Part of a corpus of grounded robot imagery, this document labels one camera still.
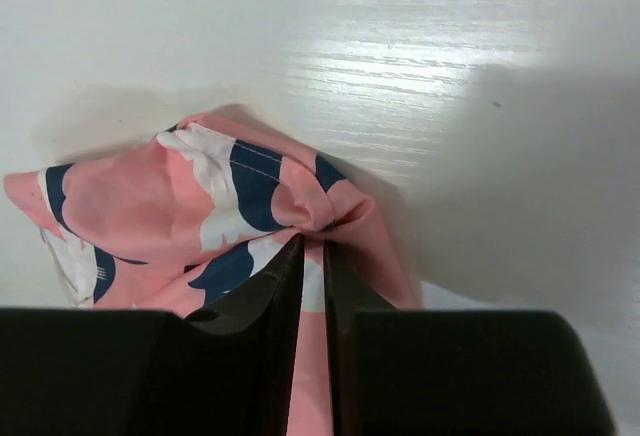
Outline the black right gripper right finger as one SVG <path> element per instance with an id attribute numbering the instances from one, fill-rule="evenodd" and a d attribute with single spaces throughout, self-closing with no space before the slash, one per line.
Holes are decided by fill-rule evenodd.
<path id="1" fill-rule="evenodd" d="M 559 314 L 393 307 L 324 248 L 337 435 L 612 435 L 588 355 Z"/>

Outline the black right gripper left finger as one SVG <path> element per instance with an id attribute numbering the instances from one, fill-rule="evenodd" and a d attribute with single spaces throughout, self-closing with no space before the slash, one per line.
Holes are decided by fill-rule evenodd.
<path id="1" fill-rule="evenodd" d="M 304 241 L 223 298 L 170 312 L 1 312 L 5 435 L 282 435 Z"/>

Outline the pink shark print shorts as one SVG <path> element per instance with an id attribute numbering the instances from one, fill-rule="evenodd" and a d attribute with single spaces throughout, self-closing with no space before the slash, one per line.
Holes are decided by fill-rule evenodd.
<path id="1" fill-rule="evenodd" d="M 418 300 L 375 201 L 311 148 L 218 113 L 113 156 L 13 173 L 74 306 L 186 316 L 256 275 L 296 234 L 304 282 L 287 431 L 332 433 L 323 244 L 392 305 Z"/>

